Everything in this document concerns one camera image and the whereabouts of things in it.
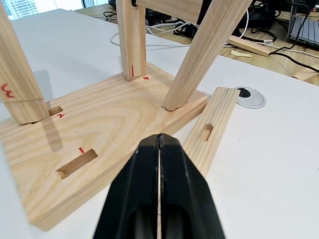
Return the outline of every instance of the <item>pine wood grain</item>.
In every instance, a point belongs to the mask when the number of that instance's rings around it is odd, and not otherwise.
[[[25,58],[13,27],[0,2],[0,97],[19,122],[49,117],[43,95]]]
[[[315,69],[319,69],[319,64],[314,65],[312,67],[314,67]],[[319,75],[318,72],[315,72],[315,71],[313,71],[311,69],[308,69],[308,68],[304,68],[303,70],[293,74],[292,77],[294,77],[294,78],[296,78],[298,80],[301,80],[301,81],[305,81],[305,80],[308,80],[311,77],[314,77],[314,76],[317,76],[317,75]]]
[[[251,0],[214,0],[198,29],[162,107],[173,111],[185,104],[205,76]]]
[[[197,23],[202,0],[137,0],[137,5]]]
[[[203,176],[207,175],[240,91],[217,87],[183,146]]]
[[[145,7],[131,0],[117,0],[116,6],[123,76],[131,81],[146,74]]]
[[[241,39],[237,36],[230,36],[227,40],[227,43],[261,56],[269,56],[270,53],[270,50],[268,50],[266,47],[253,43],[251,41]]]
[[[194,92],[182,108],[161,103],[173,77],[148,65],[148,79],[119,74],[48,103],[63,112],[19,126],[0,123],[0,139],[31,224],[49,230],[107,186],[142,138],[173,134],[199,115],[207,97]],[[97,158],[61,179],[56,170],[93,148]]]

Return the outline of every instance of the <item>desk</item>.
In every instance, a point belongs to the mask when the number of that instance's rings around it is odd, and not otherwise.
[[[98,17],[104,17],[103,16],[104,11],[115,12],[115,9],[108,4],[104,4],[104,5],[93,6],[93,7],[88,7],[88,8],[76,10],[76,12],[84,14],[84,15],[98,16]],[[313,18],[314,20],[319,19],[319,13],[312,13],[311,15],[315,16]],[[283,19],[289,19],[289,15],[286,15],[284,13],[282,14],[281,17]],[[285,30],[278,23],[275,22],[270,31],[273,32],[278,37],[278,39],[274,43],[274,45],[276,45],[278,47],[291,45],[291,43],[287,42],[287,34],[286,34]],[[171,41],[175,41],[175,42],[178,42],[181,44],[190,44],[191,43],[191,40],[189,38],[186,38],[183,36],[176,36],[172,32],[162,32],[162,31],[153,30],[153,29],[152,29],[152,32],[156,36],[159,36],[159,37],[171,40]],[[245,36],[256,38],[256,39],[269,39],[270,38],[270,36],[268,36],[262,32],[258,32],[256,34],[251,34],[249,29],[247,30]],[[287,58],[284,58],[282,56],[264,57],[264,56],[260,56],[260,55],[254,54],[254,53],[250,53],[252,55],[251,58],[239,57],[239,56],[231,55],[230,54],[231,49],[232,48],[223,48],[220,52],[220,55],[226,56],[228,58],[235,59],[235,60],[238,60],[241,62],[245,62],[245,63],[251,64],[254,66],[262,67],[264,69],[268,69],[268,70],[271,70],[274,72],[278,72],[278,73],[284,74],[286,76],[292,76],[296,72],[303,69],[303,67],[296,65],[295,63],[291,62],[290,60],[288,60]],[[305,52],[313,54],[313,55],[319,55],[318,51],[312,50],[309,48],[305,48],[302,46],[295,46],[294,50],[305,51]],[[242,49],[238,49],[238,48],[236,49],[236,51],[247,53],[247,51],[242,50]],[[300,53],[288,52],[288,51],[284,51],[284,53],[293,57],[297,61],[300,61],[300,62],[307,64],[307,65],[310,65],[310,66],[313,66],[313,65],[316,65],[319,63],[318,58],[303,55]],[[307,82],[319,86],[319,76],[312,77],[309,80],[307,80]]]
[[[64,10],[12,24],[47,101],[121,72],[120,49],[108,40],[114,24]],[[148,49],[147,60],[175,76],[186,52]],[[319,238],[319,88],[222,56],[198,89],[212,94],[217,86],[248,86],[267,100],[258,110],[234,107],[206,177],[227,239]],[[6,117],[0,103],[0,120]],[[183,143],[194,124],[174,136]],[[27,222],[1,145],[0,188],[1,239],[90,239],[108,192],[43,232]]]

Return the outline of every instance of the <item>wood offcut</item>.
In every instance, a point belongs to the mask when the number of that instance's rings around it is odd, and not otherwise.
[[[183,148],[206,176],[240,91],[218,87],[190,132]]]

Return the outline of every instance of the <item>wooden leg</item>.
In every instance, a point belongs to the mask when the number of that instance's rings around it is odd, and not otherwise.
[[[125,80],[146,74],[145,7],[116,0],[121,61]]]
[[[0,97],[20,124],[49,117],[43,95],[0,2]]]
[[[251,0],[212,1],[164,99],[164,109],[173,111],[189,100],[250,3]]]

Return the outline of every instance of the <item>laptop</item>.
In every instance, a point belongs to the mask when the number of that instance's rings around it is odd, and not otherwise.
[[[301,6],[292,5],[290,12],[288,38],[296,40],[299,28],[305,19],[305,16],[297,16],[297,8]],[[298,42],[306,43],[319,47],[319,21],[306,19],[298,38]]]

